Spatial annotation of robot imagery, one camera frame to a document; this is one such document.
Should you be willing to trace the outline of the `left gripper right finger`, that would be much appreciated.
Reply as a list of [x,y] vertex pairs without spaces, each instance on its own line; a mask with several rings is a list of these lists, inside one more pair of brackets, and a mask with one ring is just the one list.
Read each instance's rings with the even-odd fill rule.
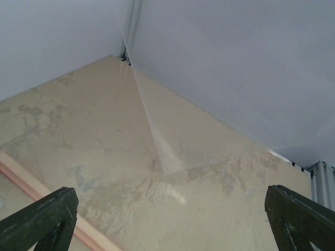
[[268,186],[265,212],[279,250],[334,250],[334,211],[282,186]]

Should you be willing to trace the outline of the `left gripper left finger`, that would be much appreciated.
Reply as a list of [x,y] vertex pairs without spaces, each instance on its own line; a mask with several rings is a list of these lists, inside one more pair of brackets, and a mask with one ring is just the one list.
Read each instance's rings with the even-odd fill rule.
[[1,220],[1,250],[68,250],[79,200],[62,187]]

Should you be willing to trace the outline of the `pink wooden picture frame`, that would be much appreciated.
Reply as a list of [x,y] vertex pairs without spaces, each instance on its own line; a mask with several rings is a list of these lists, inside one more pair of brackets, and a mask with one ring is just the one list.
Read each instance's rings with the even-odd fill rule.
[[[3,151],[1,172],[34,201],[51,193],[44,184]],[[80,215],[77,216],[74,235],[91,250],[121,250]]]

